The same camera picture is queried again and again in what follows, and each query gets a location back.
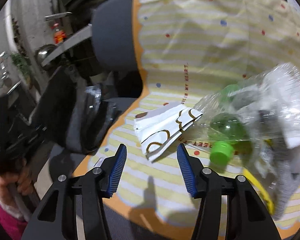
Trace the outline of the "pink sleeve left forearm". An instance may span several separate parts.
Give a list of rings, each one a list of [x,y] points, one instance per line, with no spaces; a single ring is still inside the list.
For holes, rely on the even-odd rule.
[[[0,224],[11,239],[20,240],[28,222],[17,208],[4,204],[0,199]]]

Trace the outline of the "person's left hand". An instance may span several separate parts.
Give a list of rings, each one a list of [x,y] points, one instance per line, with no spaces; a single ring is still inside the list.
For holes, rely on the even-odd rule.
[[[22,196],[32,194],[34,191],[34,186],[32,184],[31,176],[31,171],[29,167],[26,166],[25,162],[21,172],[7,172],[0,175],[0,201],[7,206],[17,208],[17,204],[8,187],[10,185],[16,186],[17,192]]]

